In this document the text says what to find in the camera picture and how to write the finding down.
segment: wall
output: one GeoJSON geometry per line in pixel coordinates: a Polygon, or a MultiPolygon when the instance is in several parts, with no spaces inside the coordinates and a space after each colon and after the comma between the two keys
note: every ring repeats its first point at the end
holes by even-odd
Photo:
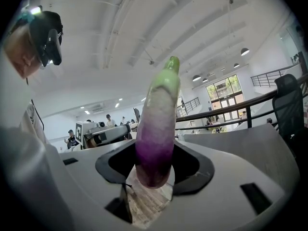
{"type": "Polygon", "coordinates": [[[299,52],[299,50],[297,49],[291,35],[288,32],[281,38],[281,41],[283,46],[286,48],[286,55],[289,56],[288,63],[292,65],[291,57],[293,58],[299,52]]]}
{"type": "Polygon", "coordinates": [[[208,96],[207,90],[206,90],[206,86],[212,85],[218,81],[221,81],[222,79],[225,79],[227,77],[230,77],[232,75],[237,75],[237,78],[241,84],[241,88],[242,88],[242,92],[244,95],[244,99],[245,101],[255,98],[257,96],[257,94],[255,93],[254,90],[254,86],[253,83],[251,81],[251,70],[249,68],[249,66],[243,66],[241,68],[239,68],[238,70],[235,70],[231,73],[228,73],[227,75],[224,75],[221,78],[217,78],[213,81],[210,81],[204,85],[201,85],[197,88],[193,89],[193,92],[195,93],[196,97],[199,97],[200,103],[203,105],[206,105],[207,107],[210,105],[210,107],[212,107],[211,102],[210,104],[208,103],[208,101],[210,101],[210,98],[208,96]]]}
{"type": "Polygon", "coordinates": [[[202,112],[209,111],[209,108],[213,109],[210,97],[208,96],[206,87],[193,90],[196,97],[199,98],[199,102],[202,105],[202,112]]]}
{"type": "MultiPolygon", "coordinates": [[[[263,105],[258,109],[258,111],[256,111],[253,114],[253,116],[256,116],[256,115],[262,114],[264,112],[273,110],[272,99],[267,100],[266,102],[264,102],[262,104],[263,105]]],[[[273,123],[277,122],[275,113],[272,113],[272,114],[265,115],[265,116],[262,116],[260,118],[252,120],[252,127],[257,127],[257,126],[260,126],[262,124],[266,124],[266,120],[268,118],[271,118],[273,123]]],[[[246,128],[247,128],[247,122],[245,121],[242,124],[240,124],[238,127],[236,127],[234,130],[242,130],[242,129],[246,129],[246,128]]]]}
{"type": "Polygon", "coordinates": [[[68,139],[68,131],[72,129],[75,131],[76,118],[70,114],[62,113],[53,115],[42,119],[45,127],[45,135],[49,142],[55,146],[58,152],[61,152],[60,147],[63,150],[67,149],[64,138],[68,139]]]}
{"type": "Polygon", "coordinates": [[[91,121],[94,122],[101,122],[103,121],[105,124],[107,122],[106,115],[109,114],[113,120],[115,120],[116,124],[119,126],[120,121],[122,120],[122,117],[125,117],[125,121],[130,121],[131,119],[136,120],[136,116],[134,113],[133,108],[137,108],[140,112],[140,115],[142,114],[142,109],[143,109],[143,103],[123,108],[123,109],[115,109],[112,111],[107,111],[107,112],[101,112],[98,114],[90,114],[90,115],[82,115],[77,118],[78,121],[86,121],[90,119],[91,121]]]}
{"type": "Polygon", "coordinates": [[[281,40],[279,35],[270,36],[248,61],[251,76],[289,66],[279,40],[281,40]]]}
{"type": "Polygon", "coordinates": [[[192,91],[192,88],[181,88],[182,98],[184,103],[189,102],[196,98],[195,93],[192,91]]]}

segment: glass door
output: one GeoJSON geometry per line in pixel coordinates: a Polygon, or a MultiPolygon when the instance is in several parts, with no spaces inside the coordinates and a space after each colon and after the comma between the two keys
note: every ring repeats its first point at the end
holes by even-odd
{"type": "MultiPolygon", "coordinates": [[[[229,103],[229,106],[235,105],[235,100],[234,100],[234,98],[229,98],[229,99],[228,99],[228,103],[229,103]]],[[[239,114],[237,113],[236,110],[231,112],[231,116],[232,116],[232,120],[238,119],[238,118],[239,118],[239,114]]]]}
{"type": "MultiPolygon", "coordinates": [[[[223,108],[224,108],[224,107],[228,107],[228,106],[229,106],[228,100],[223,100],[223,101],[221,101],[221,106],[222,106],[223,108]]],[[[230,112],[224,113],[223,116],[224,116],[225,121],[230,121],[230,120],[231,120],[230,112]]]]}

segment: black handrail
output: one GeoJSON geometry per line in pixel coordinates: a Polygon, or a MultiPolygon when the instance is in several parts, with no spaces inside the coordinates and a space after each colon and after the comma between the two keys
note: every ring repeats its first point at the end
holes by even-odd
{"type": "MultiPolygon", "coordinates": [[[[297,79],[297,82],[299,85],[308,82],[308,74],[305,74],[303,76],[301,76],[299,79],[297,79]]],[[[202,119],[202,118],[207,118],[210,116],[216,116],[216,115],[221,115],[224,113],[228,113],[228,112],[232,112],[232,111],[236,111],[236,110],[240,110],[240,109],[246,109],[246,113],[247,113],[247,119],[242,119],[242,120],[236,120],[236,121],[232,121],[232,122],[226,122],[226,123],[221,123],[221,124],[217,124],[217,125],[210,125],[210,126],[204,126],[204,127],[191,127],[191,128],[177,128],[176,130],[190,130],[190,129],[201,129],[201,128],[215,128],[215,127],[220,127],[220,126],[224,126],[224,125],[228,125],[228,124],[235,124],[235,123],[240,123],[240,122],[244,122],[247,121],[248,123],[248,128],[252,127],[252,120],[253,119],[257,119],[260,118],[262,116],[268,115],[273,113],[274,111],[268,111],[265,112],[263,114],[259,114],[257,116],[253,116],[251,117],[251,112],[250,112],[250,107],[262,102],[265,102],[267,100],[272,99],[275,95],[277,94],[277,90],[273,90],[269,93],[266,93],[262,96],[247,100],[245,102],[242,103],[238,103],[232,106],[228,106],[225,108],[221,108],[221,109],[217,109],[217,110],[213,110],[213,111],[209,111],[209,112],[203,112],[203,113],[199,113],[199,114],[195,114],[195,115],[188,115],[188,116],[184,116],[184,117],[180,117],[177,118],[177,122],[182,122],[182,121],[191,121],[191,120],[197,120],[197,119],[202,119]]]]}

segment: chair backrest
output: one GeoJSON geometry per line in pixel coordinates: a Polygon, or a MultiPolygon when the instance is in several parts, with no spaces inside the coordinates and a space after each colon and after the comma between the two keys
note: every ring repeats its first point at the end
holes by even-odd
{"type": "Polygon", "coordinates": [[[273,98],[273,109],[280,135],[287,139],[304,127],[302,90],[293,75],[287,74],[275,80],[277,95],[273,98]]]}

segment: tree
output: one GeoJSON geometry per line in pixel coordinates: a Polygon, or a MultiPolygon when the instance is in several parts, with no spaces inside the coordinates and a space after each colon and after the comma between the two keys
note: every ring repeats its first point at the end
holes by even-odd
{"type": "Polygon", "coordinates": [[[240,85],[240,82],[239,82],[236,75],[229,77],[229,81],[232,85],[233,91],[240,91],[241,90],[241,85],[240,85]]]}
{"type": "Polygon", "coordinates": [[[216,94],[216,88],[214,85],[210,85],[208,87],[206,87],[208,95],[210,96],[211,100],[217,99],[217,94],[216,94]]]}

